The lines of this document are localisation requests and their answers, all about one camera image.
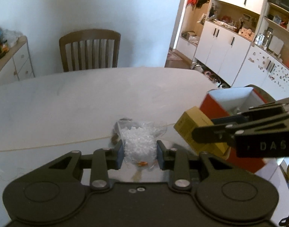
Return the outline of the white drawer sideboard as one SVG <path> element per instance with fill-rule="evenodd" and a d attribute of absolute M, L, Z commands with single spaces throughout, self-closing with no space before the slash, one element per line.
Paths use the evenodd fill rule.
<path fill-rule="evenodd" d="M 28 40 L 26 36 L 21 36 L 16 45 L 0 59 L 0 86 L 34 77 Z"/>

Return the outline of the red patterned doormat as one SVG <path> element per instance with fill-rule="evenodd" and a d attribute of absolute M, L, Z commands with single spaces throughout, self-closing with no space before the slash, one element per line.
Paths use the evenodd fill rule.
<path fill-rule="evenodd" d="M 183 59 L 172 50 L 169 50 L 167 54 L 167 61 L 183 61 Z"/>

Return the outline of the orange small toy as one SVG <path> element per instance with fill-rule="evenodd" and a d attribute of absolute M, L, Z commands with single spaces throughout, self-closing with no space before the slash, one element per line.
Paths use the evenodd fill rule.
<path fill-rule="evenodd" d="M 147 166 L 147 165 L 148 165 L 148 163 L 146 161 L 139 161 L 137 163 L 137 166 Z"/>

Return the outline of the dark wooden chair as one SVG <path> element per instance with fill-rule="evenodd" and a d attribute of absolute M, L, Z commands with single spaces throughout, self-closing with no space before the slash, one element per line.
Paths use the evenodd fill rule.
<path fill-rule="evenodd" d="M 106 29 L 87 29 L 68 33 L 59 39 L 64 72 L 116 68 L 121 34 Z"/>

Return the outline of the yellow cardboard box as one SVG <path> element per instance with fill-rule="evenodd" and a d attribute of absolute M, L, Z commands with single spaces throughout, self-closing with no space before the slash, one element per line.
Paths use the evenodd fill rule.
<path fill-rule="evenodd" d="M 227 160 L 231 148 L 225 142 L 212 142 L 213 134 L 208 127 L 213 125 L 198 107 L 192 107 L 183 112 L 174 129 L 196 154 L 208 152 Z"/>

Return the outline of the white wall cabinet unit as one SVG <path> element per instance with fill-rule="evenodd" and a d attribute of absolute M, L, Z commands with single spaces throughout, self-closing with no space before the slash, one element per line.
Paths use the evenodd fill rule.
<path fill-rule="evenodd" d="M 289 97 L 289 0 L 181 1 L 177 54 L 222 86 Z"/>

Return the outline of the red white cardboard box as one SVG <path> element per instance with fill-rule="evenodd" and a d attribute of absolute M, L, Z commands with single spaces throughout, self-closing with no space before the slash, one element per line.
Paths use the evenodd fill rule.
<path fill-rule="evenodd" d="M 227 89 L 214 89 L 208 91 L 205 99 L 202 101 L 200 110 L 210 119 L 233 116 L 238 113 L 246 112 L 250 107 L 257 107 L 265 104 L 260 96 L 252 87 L 237 87 Z M 221 141 L 230 138 L 235 134 L 238 124 L 218 124 L 216 131 L 221 133 L 227 131 L 228 134 L 217 135 Z"/>

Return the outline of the bag of white beads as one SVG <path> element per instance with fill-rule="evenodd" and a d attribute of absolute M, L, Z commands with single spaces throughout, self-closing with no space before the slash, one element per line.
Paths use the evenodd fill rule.
<path fill-rule="evenodd" d="M 124 160 L 137 166 L 139 161 L 152 168 L 157 160 L 157 140 L 167 132 L 166 122 L 122 119 L 115 123 L 114 132 L 122 140 Z"/>

